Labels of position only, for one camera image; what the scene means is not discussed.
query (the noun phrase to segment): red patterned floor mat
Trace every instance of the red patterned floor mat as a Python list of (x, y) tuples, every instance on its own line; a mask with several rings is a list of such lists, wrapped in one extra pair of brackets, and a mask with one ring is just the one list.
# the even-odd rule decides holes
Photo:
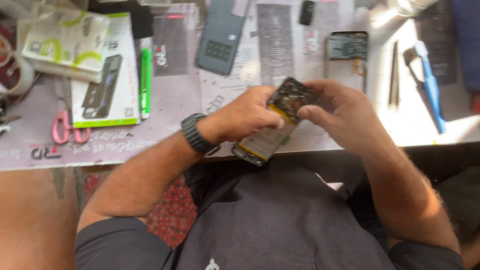
[[(85, 176), (85, 201), (87, 202), (109, 173), (92, 173)], [(197, 217), (197, 207), (183, 176), (165, 191), (160, 203), (148, 214), (147, 230), (162, 238), (170, 248), (176, 248), (185, 238)]]

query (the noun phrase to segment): man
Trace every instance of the man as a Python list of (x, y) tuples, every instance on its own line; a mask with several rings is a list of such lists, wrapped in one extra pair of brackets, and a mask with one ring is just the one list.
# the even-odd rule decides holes
[(389, 235), (388, 253), (359, 226), (345, 197), (316, 172), (296, 163), (276, 165), (275, 158), (262, 169), (239, 161), (214, 174), (190, 170), (186, 181), (199, 209), (184, 242), (171, 251), (146, 232), (144, 216), (211, 146), (263, 127), (282, 128), (281, 117), (265, 109), (275, 89), (255, 86), (196, 126), (184, 123), (185, 132), (140, 153), (105, 180), (80, 218), (77, 269), (463, 269), (439, 197), (395, 146), (367, 96), (331, 80), (305, 86), (323, 107), (304, 106), (298, 115), (362, 158)]

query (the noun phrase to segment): pink scissors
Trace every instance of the pink scissors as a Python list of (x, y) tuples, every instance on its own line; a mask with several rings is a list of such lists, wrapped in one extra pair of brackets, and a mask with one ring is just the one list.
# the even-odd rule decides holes
[[(58, 144), (66, 144), (70, 140), (70, 130), (73, 130), (74, 138), (77, 143), (83, 144), (90, 139), (92, 134), (91, 128), (85, 129), (85, 137), (82, 137), (81, 129), (74, 128), (71, 122), (68, 119), (69, 112), (72, 110), (71, 102), (71, 92), (70, 92), (70, 80), (66, 77), (63, 77), (63, 97), (66, 103), (66, 110), (63, 110), (57, 114), (55, 120), (53, 121), (52, 135), (53, 140)], [(63, 123), (63, 138), (60, 137), (58, 131), (58, 125), (62, 121)]]

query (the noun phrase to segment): black t-shirt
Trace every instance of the black t-shirt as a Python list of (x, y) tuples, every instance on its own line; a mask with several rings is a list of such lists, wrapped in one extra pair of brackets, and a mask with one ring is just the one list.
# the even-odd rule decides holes
[(191, 182), (198, 217), (174, 251), (133, 218), (82, 229), (78, 270), (457, 270), (451, 250), (403, 242), (388, 254), (311, 171), (225, 169)]

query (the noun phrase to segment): hand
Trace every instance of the hand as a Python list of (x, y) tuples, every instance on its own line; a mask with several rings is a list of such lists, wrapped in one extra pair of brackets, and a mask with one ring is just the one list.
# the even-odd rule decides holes
[(225, 141), (236, 142), (263, 127), (281, 129), (283, 118), (266, 109), (267, 101), (275, 93), (273, 86), (254, 86), (225, 107), (197, 123), (202, 136), (214, 145)]
[(304, 85), (320, 97), (322, 107), (303, 106), (298, 116), (324, 128), (341, 147), (362, 157), (396, 150), (363, 92), (333, 80), (314, 80)]

